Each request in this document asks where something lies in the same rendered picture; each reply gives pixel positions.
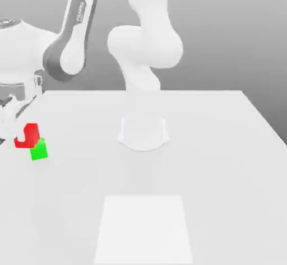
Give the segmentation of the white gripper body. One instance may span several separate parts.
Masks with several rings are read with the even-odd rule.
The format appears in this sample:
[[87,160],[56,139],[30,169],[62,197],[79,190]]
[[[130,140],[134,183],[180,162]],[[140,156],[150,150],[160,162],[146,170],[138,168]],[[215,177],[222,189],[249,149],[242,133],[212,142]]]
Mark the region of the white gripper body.
[[38,95],[33,95],[27,100],[18,100],[13,94],[0,100],[0,124],[3,125],[24,125],[29,117],[27,110],[36,100]]

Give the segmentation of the small red cube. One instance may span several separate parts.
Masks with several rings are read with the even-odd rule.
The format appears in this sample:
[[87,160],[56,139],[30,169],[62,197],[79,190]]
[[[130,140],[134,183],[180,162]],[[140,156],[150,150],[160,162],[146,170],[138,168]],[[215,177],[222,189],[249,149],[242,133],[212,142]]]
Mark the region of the small red cube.
[[19,141],[16,137],[14,144],[16,148],[34,148],[40,140],[40,132],[37,123],[28,123],[24,127],[24,141]]

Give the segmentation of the small green cube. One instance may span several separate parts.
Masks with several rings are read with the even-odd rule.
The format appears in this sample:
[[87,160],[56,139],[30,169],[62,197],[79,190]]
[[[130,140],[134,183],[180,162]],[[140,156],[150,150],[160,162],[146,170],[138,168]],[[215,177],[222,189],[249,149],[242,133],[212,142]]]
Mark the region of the small green cube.
[[46,159],[48,157],[45,138],[41,137],[37,144],[30,149],[30,155],[32,161]]

